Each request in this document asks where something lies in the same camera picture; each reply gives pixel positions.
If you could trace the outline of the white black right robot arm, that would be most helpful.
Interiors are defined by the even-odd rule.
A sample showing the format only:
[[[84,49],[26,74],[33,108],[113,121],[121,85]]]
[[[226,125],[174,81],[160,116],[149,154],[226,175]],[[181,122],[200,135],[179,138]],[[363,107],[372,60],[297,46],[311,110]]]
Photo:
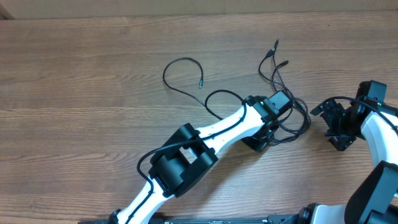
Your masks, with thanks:
[[[312,203],[286,223],[397,223],[397,108],[385,104],[387,86],[370,80],[359,84],[349,108],[339,96],[326,99],[312,109],[329,129],[326,137],[338,151],[357,138],[368,144],[373,171],[344,205]]]

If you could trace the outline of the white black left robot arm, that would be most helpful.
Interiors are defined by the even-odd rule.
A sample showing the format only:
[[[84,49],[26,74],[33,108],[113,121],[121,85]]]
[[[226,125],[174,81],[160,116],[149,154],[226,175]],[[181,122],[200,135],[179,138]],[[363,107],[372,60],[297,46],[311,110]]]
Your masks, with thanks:
[[[216,164],[217,154],[236,141],[262,152],[279,128],[279,117],[291,107],[292,99],[278,91],[269,98],[248,96],[237,112],[207,127],[184,124],[162,147],[140,159],[150,159],[151,168],[141,175],[146,184],[128,207],[109,216],[108,223],[148,223],[167,200],[197,184]]]

